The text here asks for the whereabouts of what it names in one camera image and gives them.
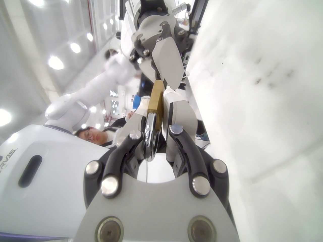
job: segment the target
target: ceiling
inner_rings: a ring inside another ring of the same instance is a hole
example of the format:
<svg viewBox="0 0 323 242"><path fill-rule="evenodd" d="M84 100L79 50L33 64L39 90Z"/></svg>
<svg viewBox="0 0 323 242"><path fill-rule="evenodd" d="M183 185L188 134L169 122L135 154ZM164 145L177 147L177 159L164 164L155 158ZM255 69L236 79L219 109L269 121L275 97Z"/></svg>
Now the ceiling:
<svg viewBox="0 0 323 242"><path fill-rule="evenodd" d="M0 109L12 117L0 144L82 87L90 60L120 30L118 14L118 0L0 0Z"/></svg>

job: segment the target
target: blue object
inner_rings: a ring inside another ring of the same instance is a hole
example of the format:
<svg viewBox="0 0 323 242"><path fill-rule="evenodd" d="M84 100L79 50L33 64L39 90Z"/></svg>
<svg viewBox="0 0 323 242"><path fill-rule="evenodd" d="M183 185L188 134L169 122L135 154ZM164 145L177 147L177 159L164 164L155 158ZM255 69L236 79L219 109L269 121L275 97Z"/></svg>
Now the blue object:
<svg viewBox="0 0 323 242"><path fill-rule="evenodd" d="M135 95L135 97L133 99L132 108L137 110L139 107L140 101L141 101L141 97L139 97L138 95Z"/></svg>

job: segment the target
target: black slot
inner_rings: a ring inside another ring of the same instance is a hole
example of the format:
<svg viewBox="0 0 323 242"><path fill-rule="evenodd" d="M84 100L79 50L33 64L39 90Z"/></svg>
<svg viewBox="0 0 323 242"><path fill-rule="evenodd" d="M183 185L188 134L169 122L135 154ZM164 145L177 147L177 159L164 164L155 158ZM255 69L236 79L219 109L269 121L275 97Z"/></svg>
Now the black slot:
<svg viewBox="0 0 323 242"><path fill-rule="evenodd" d="M21 188L26 188L30 185L42 161L43 158L40 155L35 155L31 157L29 163L27 164L25 170L23 171L18 181L18 185Z"/></svg>

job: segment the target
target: cable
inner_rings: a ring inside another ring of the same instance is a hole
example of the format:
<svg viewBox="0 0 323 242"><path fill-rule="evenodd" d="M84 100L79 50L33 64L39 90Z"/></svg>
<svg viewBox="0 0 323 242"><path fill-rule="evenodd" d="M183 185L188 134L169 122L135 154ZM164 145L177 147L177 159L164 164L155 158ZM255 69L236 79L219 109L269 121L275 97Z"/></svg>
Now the cable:
<svg viewBox="0 0 323 242"><path fill-rule="evenodd" d="M148 162L146 161L146 183L148 183Z"/></svg>

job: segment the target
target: robotic arm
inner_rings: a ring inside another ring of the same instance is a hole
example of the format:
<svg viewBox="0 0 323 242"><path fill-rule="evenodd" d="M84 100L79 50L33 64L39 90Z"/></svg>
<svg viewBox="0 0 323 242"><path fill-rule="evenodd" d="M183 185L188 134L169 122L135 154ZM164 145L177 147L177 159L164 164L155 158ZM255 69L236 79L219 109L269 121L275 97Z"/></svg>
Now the robotic arm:
<svg viewBox="0 0 323 242"><path fill-rule="evenodd" d="M72 132L81 128L95 106L118 85L126 84L136 73L129 60L118 53L106 63L106 71L91 80L84 88L61 96L46 110L47 125Z"/></svg>

